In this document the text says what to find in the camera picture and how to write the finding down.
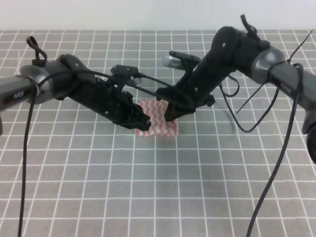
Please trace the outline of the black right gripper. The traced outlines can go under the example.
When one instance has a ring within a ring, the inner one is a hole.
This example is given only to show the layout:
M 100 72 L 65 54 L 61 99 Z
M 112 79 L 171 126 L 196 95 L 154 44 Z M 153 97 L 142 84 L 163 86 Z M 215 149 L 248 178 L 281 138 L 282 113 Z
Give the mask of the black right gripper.
M 204 105 L 211 107 L 215 103 L 214 96 L 211 95 L 214 88 L 215 84 L 210 74 L 204 72 L 185 73 L 175 86 L 158 88 L 156 94 L 169 101 L 187 104 L 186 96 L 188 96 L 193 103 L 189 108 L 169 103 L 164 113 L 165 121 L 173 121 L 182 116 L 193 114 L 196 108 Z

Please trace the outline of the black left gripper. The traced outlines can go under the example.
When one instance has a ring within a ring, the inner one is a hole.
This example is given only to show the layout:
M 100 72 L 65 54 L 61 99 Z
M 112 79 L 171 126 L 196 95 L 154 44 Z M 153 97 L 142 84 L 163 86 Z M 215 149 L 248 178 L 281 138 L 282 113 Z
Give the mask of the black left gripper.
M 130 93 L 118 91 L 101 78 L 83 81 L 69 94 L 69 98 L 116 125 L 141 131 L 148 131 L 151 126 L 150 117 L 133 102 Z

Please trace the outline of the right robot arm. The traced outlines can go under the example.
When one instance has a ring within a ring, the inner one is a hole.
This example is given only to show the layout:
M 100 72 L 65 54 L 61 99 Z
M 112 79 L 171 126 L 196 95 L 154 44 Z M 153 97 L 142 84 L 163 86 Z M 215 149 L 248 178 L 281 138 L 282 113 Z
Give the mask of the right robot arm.
M 316 159 L 316 77 L 309 72 L 300 73 L 286 61 L 284 54 L 260 39 L 257 30 L 241 16 L 246 32 L 225 26 L 215 34 L 211 48 L 202 58 L 170 51 L 163 65 L 184 70 L 185 74 L 172 87 L 159 88 L 156 93 L 172 96 L 164 117 L 166 121 L 192 114 L 203 105 L 213 105 L 210 93 L 232 72 L 240 71 L 257 84 L 271 83 L 294 99 L 306 111 L 302 133 L 307 135 L 307 149 Z M 303 75 L 302 89 L 297 88 Z

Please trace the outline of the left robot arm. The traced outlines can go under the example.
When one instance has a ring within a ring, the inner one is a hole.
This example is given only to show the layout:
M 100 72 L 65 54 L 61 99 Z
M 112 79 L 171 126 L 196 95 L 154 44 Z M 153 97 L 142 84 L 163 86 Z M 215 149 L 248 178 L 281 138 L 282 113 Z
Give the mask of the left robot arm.
M 137 68 L 119 66 L 119 72 L 103 76 L 71 54 L 48 61 L 33 36 L 27 37 L 26 42 L 35 51 L 35 58 L 31 65 L 20 69 L 20 74 L 1 78 L 1 110 L 24 101 L 42 104 L 68 97 L 116 125 L 142 131 L 150 128 L 150 117 L 133 102 L 132 94 L 123 90 L 130 79 L 127 71 L 137 72 Z

